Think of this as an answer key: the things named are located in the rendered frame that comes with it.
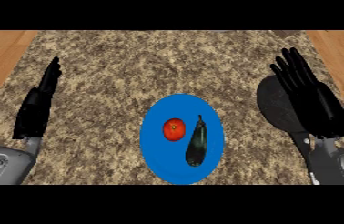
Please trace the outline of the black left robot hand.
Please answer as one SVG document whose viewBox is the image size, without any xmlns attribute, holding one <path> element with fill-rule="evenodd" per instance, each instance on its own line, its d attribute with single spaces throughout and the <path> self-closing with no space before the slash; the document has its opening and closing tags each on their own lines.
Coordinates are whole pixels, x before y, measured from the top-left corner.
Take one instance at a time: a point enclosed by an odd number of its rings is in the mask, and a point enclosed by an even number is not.
<svg viewBox="0 0 344 224">
<path fill-rule="evenodd" d="M 55 57 L 46 68 L 38 86 L 31 88 L 22 101 L 15 121 L 13 139 L 43 137 L 50 117 L 52 97 L 61 75 L 59 58 Z"/>
</svg>

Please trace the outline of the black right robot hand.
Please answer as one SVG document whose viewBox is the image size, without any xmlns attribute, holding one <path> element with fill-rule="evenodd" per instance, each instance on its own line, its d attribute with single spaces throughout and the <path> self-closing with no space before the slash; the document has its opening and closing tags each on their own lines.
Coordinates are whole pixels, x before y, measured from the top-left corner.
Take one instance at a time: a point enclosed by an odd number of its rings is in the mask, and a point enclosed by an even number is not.
<svg viewBox="0 0 344 224">
<path fill-rule="evenodd" d="M 297 48 L 284 48 L 281 53 L 270 68 L 304 129 L 316 138 L 344 137 L 344 106 L 334 91 L 316 78 Z"/>
</svg>

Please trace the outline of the dark grey frying pan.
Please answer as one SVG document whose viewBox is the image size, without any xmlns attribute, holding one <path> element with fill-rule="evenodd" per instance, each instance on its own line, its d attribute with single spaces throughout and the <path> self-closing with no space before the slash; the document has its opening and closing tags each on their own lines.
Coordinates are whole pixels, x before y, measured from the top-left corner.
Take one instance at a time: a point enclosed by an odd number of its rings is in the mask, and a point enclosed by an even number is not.
<svg viewBox="0 0 344 224">
<path fill-rule="evenodd" d="M 313 185 L 319 185 L 310 165 L 310 137 L 295 115 L 289 97 L 276 76 L 266 77 L 257 88 L 257 105 L 267 122 L 285 131 L 301 153 L 307 165 L 307 174 Z"/>
</svg>

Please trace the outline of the red tomato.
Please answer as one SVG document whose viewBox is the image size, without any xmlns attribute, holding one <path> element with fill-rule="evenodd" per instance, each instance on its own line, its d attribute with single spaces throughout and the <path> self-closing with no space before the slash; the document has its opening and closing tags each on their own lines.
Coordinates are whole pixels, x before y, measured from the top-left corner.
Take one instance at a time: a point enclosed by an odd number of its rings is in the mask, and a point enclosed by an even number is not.
<svg viewBox="0 0 344 224">
<path fill-rule="evenodd" d="M 171 118 L 162 126 L 164 138 L 170 141 L 179 141 L 186 134 L 186 124 L 180 118 Z"/>
</svg>

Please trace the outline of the blue oval plate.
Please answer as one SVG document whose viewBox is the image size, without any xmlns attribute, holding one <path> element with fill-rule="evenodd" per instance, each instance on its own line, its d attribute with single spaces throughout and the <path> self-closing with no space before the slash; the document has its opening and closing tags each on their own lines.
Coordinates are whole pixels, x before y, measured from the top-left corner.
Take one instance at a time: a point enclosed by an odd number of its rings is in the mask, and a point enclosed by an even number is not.
<svg viewBox="0 0 344 224">
<path fill-rule="evenodd" d="M 164 124 L 179 118 L 186 125 L 186 134 L 177 141 L 164 137 Z M 198 121 L 205 123 L 207 151 L 199 166 L 188 164 L 186 152 Z M 142 120 L 142 157 L 155 175 L 173 184 L 199 182 L 213 173 L 223 155 L 224 130 L 217 112 L 199 97 L 173 94 L 151 106 Z"/>
</svg>

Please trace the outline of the dark green eggplant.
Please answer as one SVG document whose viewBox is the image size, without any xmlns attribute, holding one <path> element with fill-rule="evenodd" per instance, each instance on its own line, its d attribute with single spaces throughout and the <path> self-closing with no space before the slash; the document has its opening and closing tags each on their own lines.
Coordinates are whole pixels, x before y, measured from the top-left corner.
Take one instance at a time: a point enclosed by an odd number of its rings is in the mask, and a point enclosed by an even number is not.
<svg viewBox="0 0 344 224">
<path fill-rule="evenodd" d="M 193 129 L 192 138 L 188 144 L 186 162 L 192 167 L 198 167 L 205 158 L 207 153 L 207 125 L 202 118 L 198 119 Z"/>
</svg>

